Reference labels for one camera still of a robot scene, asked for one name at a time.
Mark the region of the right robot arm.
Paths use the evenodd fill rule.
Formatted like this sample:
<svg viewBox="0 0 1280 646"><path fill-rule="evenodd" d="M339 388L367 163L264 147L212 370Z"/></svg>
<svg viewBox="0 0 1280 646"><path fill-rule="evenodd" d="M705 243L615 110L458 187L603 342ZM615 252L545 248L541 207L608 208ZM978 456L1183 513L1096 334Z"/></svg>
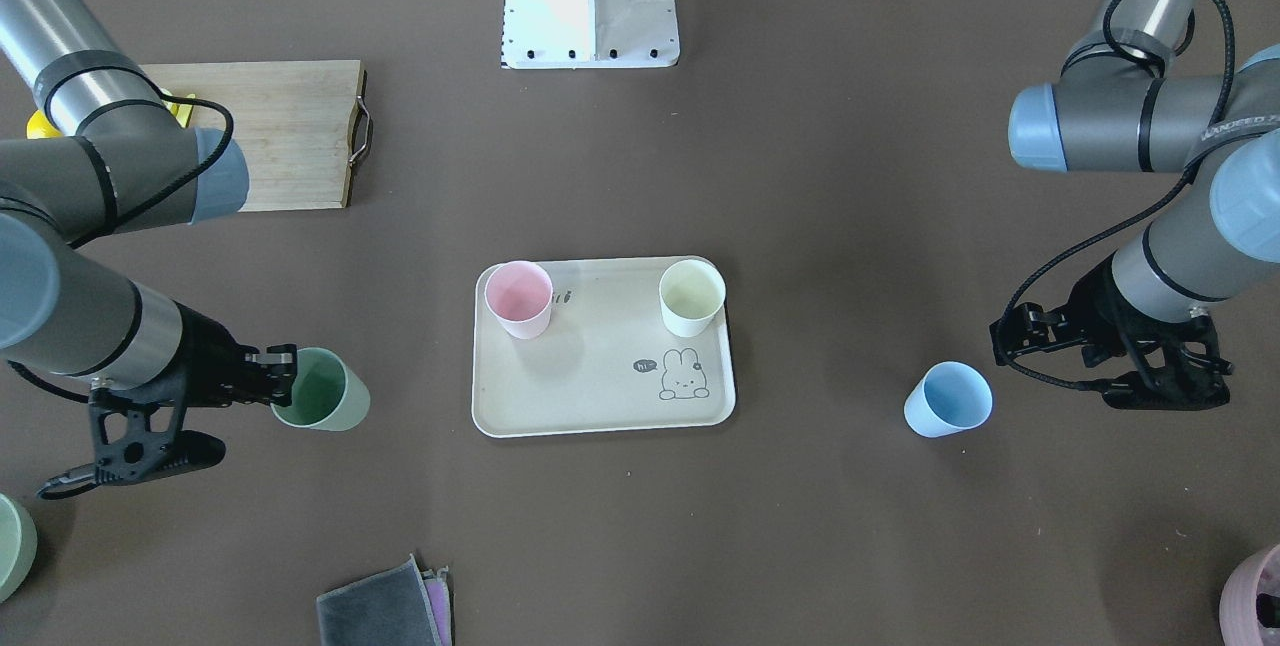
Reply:
<svg viewBox="0 0 1280 646"><path fill-rule="evenodd" d="M3 359L44 386L87 382L93 458L50 478L61 500L216 466L219 437L184 427L192 408L291 406L297 347L234 340L220 322L87 258L114 233L238 212L248 171L224 105L183 128L83 0L3 0L3 54L58 130L3 143Z"/></svg>

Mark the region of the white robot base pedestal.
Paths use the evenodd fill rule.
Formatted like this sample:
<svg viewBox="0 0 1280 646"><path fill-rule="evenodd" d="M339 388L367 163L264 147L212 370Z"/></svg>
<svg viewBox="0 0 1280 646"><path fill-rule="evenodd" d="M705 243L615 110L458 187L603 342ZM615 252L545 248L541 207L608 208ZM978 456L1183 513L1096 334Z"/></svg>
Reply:
<svg viewBox="0 0 1280 646"><path fill-rule="evenodd" d="M504 0L507 69L666 68L680 55L676 0Z"/></svg>

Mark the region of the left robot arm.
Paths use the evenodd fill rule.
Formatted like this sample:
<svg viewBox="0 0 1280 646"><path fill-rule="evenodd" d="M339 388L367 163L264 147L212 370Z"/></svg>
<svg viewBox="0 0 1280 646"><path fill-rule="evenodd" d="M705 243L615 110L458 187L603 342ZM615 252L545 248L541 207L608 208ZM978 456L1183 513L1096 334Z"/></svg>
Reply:
<svg viewBox="0 0 1280 646"><path fill-rule="evenodd" d="M278 313L378 403L465 390L466 292L506 258L701 255L745 409L884 412L1043 260L1146 207L1215 78L1056 63L1106 0L677 0L677 67L502 72L498 0L323 0L370 43L378 139L342 212L275 219ZM1016 168L1059 72L1070 171Z"/></svg>

